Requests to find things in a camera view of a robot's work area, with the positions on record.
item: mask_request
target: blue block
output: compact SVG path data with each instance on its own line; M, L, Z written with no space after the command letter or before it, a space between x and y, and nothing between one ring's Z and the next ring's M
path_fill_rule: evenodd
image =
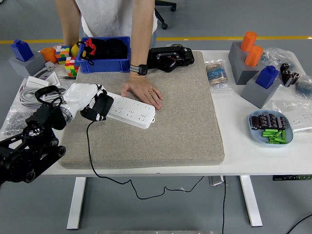
M259 74L256 83L265 89L268 89L278 75L278 70L274 66L266 66Z
M14 40L13 44L11 45L11 49L13 50L16 58L23 62L27 62L32 56L34 56L28 43L22 40Z

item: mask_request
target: black capacitor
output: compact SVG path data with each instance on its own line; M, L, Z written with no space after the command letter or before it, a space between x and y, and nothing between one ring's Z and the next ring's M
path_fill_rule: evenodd
M268 117L266 115L258 115L260 129L269 127Z
M252 119L252 129L258 130L260 128L258 116L252 116L251 119Z
M273 114L269 114L269 121L270 121L270 128L272 129L277 129L277 122L276 122L276 119L275 119L275 115Z
M299 79L300 75L296 72L294 72L292 75L293 75L292 84L295 84L297 82L297 80Z
M281 121L281 127L280 130L285 130L286 129L286 122L284 117L280 117L279 120Z
M283 63L280 67L281 74L283 73L283 71L288 70L288 69L289 69L289 64Z
M284 79L287 75L290 75L290 74L291 74L291 72L290 72L290 71L288 71L288 70L284 70L284 71L282 71L282 72L281 72L282 79Z
M288 88L293 83L293 80L294 80L293 75L292 74L288 74L283 79L284 86Z

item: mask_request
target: plastic bag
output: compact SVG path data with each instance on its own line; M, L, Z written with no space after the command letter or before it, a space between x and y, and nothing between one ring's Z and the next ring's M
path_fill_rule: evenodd
M312 100L312 77L303 75L295 83L296 97Z
M312 133L312 102L308 99L299 101L270 100L268 109L284 114L294 131Z
M228 77L224 70L224 60L211 60L205 62L207 78L210 88L213 90L231 89Z
M301 71L295 64L292 59L293 53L290 51L282 50L276 47L270 47L263 50L263 54L260 58L261 62L265 66L272 65L279 71L276 80L279 80L281 84L283 84L282 76L280 73L280 67L283 63L289 64L289 71L291 73L295 72L298 74L302 74Z
M25 120L29 118L34 111L35 109L23 106L12 106L0 130L0 137L8 138L22 133L23 129L27 125Z

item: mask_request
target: blue plate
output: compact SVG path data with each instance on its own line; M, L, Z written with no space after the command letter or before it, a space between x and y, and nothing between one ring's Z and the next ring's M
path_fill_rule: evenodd
M267 144L266 142L269 141L267 137L262 137L262 132L264 130L253 130L252 129L252 116L258 116L258 115L268 115L268 114L273 114L275 115L275 117L283 117L285 119L285 124L286 124L286 141L287 144ZM277 112L277 111L270 111L270 110L259 110L259 111L254 111L249 115L249 125L250 125L250 131L252 133L252 136L254 137L254 139L256 141L258 141L260 144L263 144L265 146L268 147L283 147L285 145L288 145L289 143L291 143L291 141L293 140L293 130L291 128L291 125L289 124L288 119L281 113Z

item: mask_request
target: rubik's cube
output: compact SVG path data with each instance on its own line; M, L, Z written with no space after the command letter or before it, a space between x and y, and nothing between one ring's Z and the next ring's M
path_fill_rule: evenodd
M57 46L55 56L57 57L59 64L65 64L66 58L69 57L69 51L70 51L69 45Z
M65 70L70 77L76 77L79 69L79 63L76 57L67 57L65 62Z

